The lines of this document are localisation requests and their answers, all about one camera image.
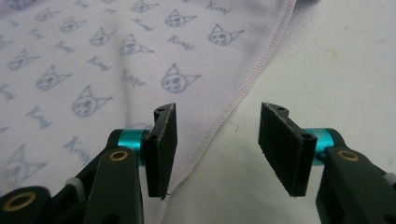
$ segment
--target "white fabric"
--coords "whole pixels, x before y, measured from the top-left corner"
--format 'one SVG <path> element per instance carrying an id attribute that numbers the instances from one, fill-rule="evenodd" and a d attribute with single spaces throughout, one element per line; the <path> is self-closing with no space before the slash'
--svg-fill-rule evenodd
<path id="1" fill-rule="evenodd" d="M 55 194 L 119 128 L 177 103 L 172 193 L 248 92 L 295 0 L 0 3 L 0 193 Z M 145 220 L 166 201 L 147 197 Z"/>
<path id="2" fill-rule="evenodd" d="M 297 1 L 271 62 L 172 195 L 164 224 L 319 224 L 323 167 L 293 198 L 258 144 L 261 102 L 302 128 L 334 128 L 396 174 L 396 1 Z"/>

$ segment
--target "fabric edge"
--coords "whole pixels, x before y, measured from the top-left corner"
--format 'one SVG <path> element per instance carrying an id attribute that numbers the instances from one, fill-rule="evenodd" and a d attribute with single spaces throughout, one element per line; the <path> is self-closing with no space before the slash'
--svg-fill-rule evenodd
<path id="1" fill-rule="evenodd" d="M 248 94 L 250 89 L 252 88 L 253 84 L 259 78 L 260 74 L 262 73 L 265 66 L 268 64 L 271 56 L 273 55 L 276 46 L 279 44 L 286 28 L 288 27 L 292 12 L 294 10 L 296 0 L 290 0 L 287 4 L 285 14 L 278 25 L 273 38 L 271 39 L 270 45 L 264 51 L 263 55 L 259 59 L 257 65 L 253 68 L 251 74 L 247 76 L 244 83 L 241 86 L 241 89 L 235 95 L 235 97 L 231 100 L 231 102 L 226 106 L 223 110 L 221 115 L 213 122 L 209 129 L 207 130 L 204 138 L 202 139 L 201 143 L 199 144 L 197 150 L 190 158 L 190 161 L 185 165 L 182 169 L 184 170 L 180 176 L 177 177 L 175 184 L 169 186 L 169 192 L 172 194 L 174 190 L 176 190 L 192 173 L 194 168 L 197 166 L 200 159 L 204 156 L 204 153 L 209 146 L 210 142 L 212 141 L 214 135 L 216 134 L 217 130 L 220 126 L 224 123 L 224 121 L 231 115 L 231 113 L 236 109 L 236 107 L 240 104 L 243 98 Z M 169 198 L 162 201 L 160 205 L 159 213 L 155 216 L 152 220 L 152 223 L 161 223 L 163 221 L 163 216 L 165 215 L 167 205 L 169 203 Z"/>

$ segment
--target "black rubber pad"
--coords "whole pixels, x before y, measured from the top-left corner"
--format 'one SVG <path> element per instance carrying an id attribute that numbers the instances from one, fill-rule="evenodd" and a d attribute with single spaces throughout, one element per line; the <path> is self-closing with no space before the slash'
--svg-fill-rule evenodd
<path id="1" fill-rule="evenodd" d="M 177 148 L 176 104 L 154 110 L 155 125 L 143 135 L 143 157 L 148 181 L 148 196 L 164 199 L 171 178 Z"/>
<path id="2" fill-rule="evenodd" d="M 259 145 L 290 196 L 305 196 L 318 139 L 289 119 L 289 110 L 262 103 Z"/>

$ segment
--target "cat face print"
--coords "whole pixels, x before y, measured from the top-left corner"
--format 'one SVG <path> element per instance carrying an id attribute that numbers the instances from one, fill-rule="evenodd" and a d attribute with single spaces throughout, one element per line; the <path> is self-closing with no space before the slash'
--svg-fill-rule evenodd
<path id="1" fill-rule="evenodd" d="M 131 10 L 135 11 L 137 13 L 144 13 L 158 5 L 159 4 L 146 4 L 143 2 L 143 0 L 140 0 L 136 4 L 134 4 L 134 6 L 131 8 Z"/>
<path id="2" fill-rule="evenodd" d="M 191 21 L 194 19 L 196 16 L 181 16 L 177 10 L 174 10 L 168 18 L 166 18 L 165 23 L 168 26 L 172 27 L 180 27 L 184 25 L 186 22 Z"/>
<path id="3" fill-rule="evenodd" d="M 90 39 L 90 44 L 95 47 L 101 47 L 110 40 L 111 36 L 113 36 L 115 32 L 116 31 L 113 31 L 110 34 L 107 34 L 103 28 L 100 28 L 100 30 Z"/>
<path id="4" fill-rule="evenodd" d="M 33 2 L 35 0 L 5 0 L 6 5 L 15 10 L 24 10 L 32 5 Z"/>
<path id="5" fill-rule="evenodd" d="M 167 91 L 173 93 L 179 93 L 186 90 L 187 86 L 192 84 L 195 79 L 200 77 L 201 75 L 193 75 L 193 76 L 184 76 L 178 72 L 178 69 L 175 64 L 169 69 L 166 73 L 166 76 L 163 78 L 163 88 Z"/>
<path id="6" fill-rule="evenodd" d="M 17 55 L 17 57 L 15 57 L 7 64 L 7 67 L 9 70 L 16 71 L 23 68 L 27 64 L 34 62 L 39 57 L 40 56 L 28 57 L 26 49 L 24 49 L 21 53 Z"/>
<path id="7" fill-rule="evenodd" d="M 111 100 L 111 97 L 94 97 L 91 87 L 87 86 L 78 99 L 73 103 L 73 112 L 79 117 L 88 117 L 109 100 Z"/>
<path id="8" fill-rule="evenodd" d="M 76 21 L 74 17 L 71 17 L 61 26 L 60 30 L 63 33 L 70 33 L 81 27 L 84 23 L 85 21 Z"/>
<path id="9" fill-rule="evenodd" d="M 53 65 L 49 71 L 44 74 L 44 76 L 38 79 L 35 85 L 42 91 L 48 91 L 70 76 L 71 75 L 56 74 L 55 66 Z"/>
<path id="10" fill-rule="evenodd" d="M 209 40 L 217 45 L 227 46 L 231 44 L 242 32 L 244 31 L 241 30 L 241 31 L 229 33 L 224 31 L 217 24 L 215 28 L 212 30 L 212 33 L 209 35 Z"/>
<path id="11" fill-rule="evenodd" d="M 60 11 L 50 11 L 50 9 L 47 7 L 46 9 L 44 9 L 44 11 L 42 11 L 40 14 L 38 14 L 37 16 L 35 16 L 35 19 L 37 21 L 46 21 L 49 18 L 54 17 L 56 14 L 60 13 Z"/>
<path id="12" fill-rule="evenodd" d="M 128 35 L 122 40 L 120 55 L 130 55 L 138 52 L 152 53 L 154 51 L 147 49 L 136 42 L 134 35 Z"/>
<path id="13" fill-rule="evenodd" d="M 6 165 L 6 180 L 13 187 L 18 187 L 23 180 L 33 175 L 46 163 L 30 163 L 25 159 L 24 146 L 20 147 Z"/>

